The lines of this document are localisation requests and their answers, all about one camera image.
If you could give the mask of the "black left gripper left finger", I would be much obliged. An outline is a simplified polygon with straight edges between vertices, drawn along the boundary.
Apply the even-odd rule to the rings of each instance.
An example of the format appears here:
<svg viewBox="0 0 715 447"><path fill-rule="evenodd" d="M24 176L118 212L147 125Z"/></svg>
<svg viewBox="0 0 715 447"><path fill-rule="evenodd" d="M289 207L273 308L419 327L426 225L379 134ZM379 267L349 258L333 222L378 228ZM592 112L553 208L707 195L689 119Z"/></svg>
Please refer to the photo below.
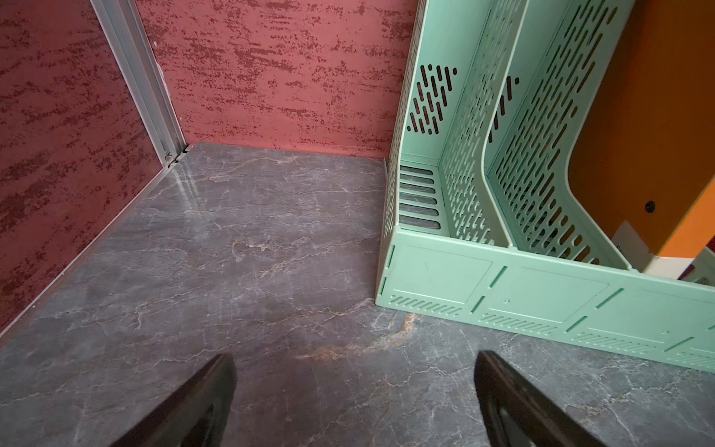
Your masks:
<svg viewBox="0 0 715 447"><path fill-rule="evenodd" d="M113 445L219 446L237 381L233 357L214 356Z"/></svg>

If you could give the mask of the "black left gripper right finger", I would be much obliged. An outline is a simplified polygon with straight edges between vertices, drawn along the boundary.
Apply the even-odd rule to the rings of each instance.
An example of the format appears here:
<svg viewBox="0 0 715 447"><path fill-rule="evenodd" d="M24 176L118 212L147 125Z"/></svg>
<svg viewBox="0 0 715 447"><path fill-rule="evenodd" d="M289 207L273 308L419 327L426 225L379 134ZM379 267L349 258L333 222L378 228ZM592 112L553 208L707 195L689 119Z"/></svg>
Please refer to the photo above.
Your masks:
<svg viewBox="0 0 715 447"><path fill-rule="evenodd" d="M478 353L474 383L491 446L601 446L493 350Z"/></svg>

